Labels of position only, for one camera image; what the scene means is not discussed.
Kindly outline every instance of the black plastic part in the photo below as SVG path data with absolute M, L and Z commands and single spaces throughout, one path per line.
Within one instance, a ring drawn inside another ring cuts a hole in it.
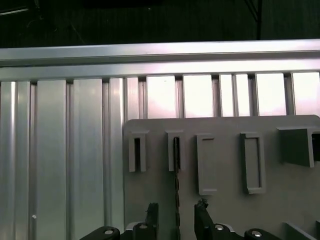
M 102 226 L 80 240 L 120 240 L 120 231 L 115 227 Z
M 150 203 L 146 211 L 145 223 L 153 228 L 155 239 L 158 238 L 159 227 L 159 205 L 158 203 Z
M 214 223 L 207 211 L 207 200 L 202 198 L 194 205 L 194 233 L 197 240 L 243 240 L 228 226 Z

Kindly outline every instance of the rectangular slot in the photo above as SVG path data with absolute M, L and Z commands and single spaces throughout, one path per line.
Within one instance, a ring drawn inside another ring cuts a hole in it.
M 240 141 L 243 191 L 263 194 L 266 192 L 263 137 L 258 133 L 241 133 Z
M 168 138 L 168 164 L 169 171 L 175 170 L 175 151 L 174 151 L 174 139 L 178 139 L 178 158 L 179 169 L 184 171 L 186 169 L 186 147 L 185 147 L 185 134 L 183 130 L 166 131 Z
M 132 132 L 129 135 L 129 172 L 135 172 L 140 169 L 140 172 L 145 172 L 147 170 L 146 163 L 146 137 L 147 131 L 145 132 Z
M 312 152 L 313 152 L 313 160 L 316 162 L 320 162 L 320 132 L 312 133 Z
M 197 134 L 197 164 L 198 164 L 198 192 L 199 195 L 213 195 L 215 188 L 214 159 L 213 159 L 214 137 L 212 134 Z

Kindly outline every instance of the metal screw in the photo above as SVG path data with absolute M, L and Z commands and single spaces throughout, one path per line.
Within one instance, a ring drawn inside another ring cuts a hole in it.
M 258 232 L 258 231 L 252 231 L 252 235 L 257 237 L 257 238 L 262 237 L 262 234 L 260 232 Z
M 114 233 L 113 230 L 107 230 L 107 231 L 104 232 L 104 234 L 106 234 L 106 235 L 110 235 L 110 234 L 113 234 L 113 233 Z
M 221 225 L 215 225 L 215 229 L 217 229 L 218 231 L 221 231 L 224 229 L 224 227 Z

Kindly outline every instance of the metal panel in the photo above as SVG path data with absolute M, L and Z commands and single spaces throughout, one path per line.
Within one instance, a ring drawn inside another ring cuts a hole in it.
M 220 75 L 219 85 L 220 85 L 221 116 L 233 117 L 235 115 L 233 76 L 229 74 Z
M 15 239 L 27 240 L 29 234 L 29 138 L 31 88 L 29 82 L 17 83 Z
M 236 116 L 250 116 L 250 93 L 247 74 L 235 75 Z
M 137 77 L 125 79 L 125 119 L 139 119 L 139 80 Z
M 1 84 L 0 238 L 15 237 L 17 83 Z
M 107 179 L 110 181 L 109 209 L 110 225 L 124 229 L 124 173 L 123 173 L 123 136 L 124 124 L 124 80 L 111 78 L 109 82 L 109 162 Z
M 36 239 L 66 240 L 66 81 L 37 84 Z
M 285 82 L 282 73 L 257 74 L 256 88 L 259 116 L 287 114 Z
M 104 224 L 102 80 L 73 83 L 72 217 L 74 239 Z
M 184 114 L 186 118 L 213 117 L 211 75 L 183 76 Z
M 148 119 L 170 119 L 178 116 L 176 108 L 176 84 L 174 76 L 148 76 Z
M 295 114 L 320 116 L 319 73 L 293 73 L 292 78 Z

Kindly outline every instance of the dark background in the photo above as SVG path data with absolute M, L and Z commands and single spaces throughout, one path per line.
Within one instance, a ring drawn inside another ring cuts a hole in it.
M 244 0 L 150 0 L 139 7 L 132 7 L 139 0 L 131 6 L 120 0 L 110 3 L 112 7 L 92 9 L 77 0 L 42 0 L 43 19 L 33 11 L 0 16 L 0 48 L 257 37 Z M 261 39 L 312 38 L 320 38 L 320 0 L 263 0 Z

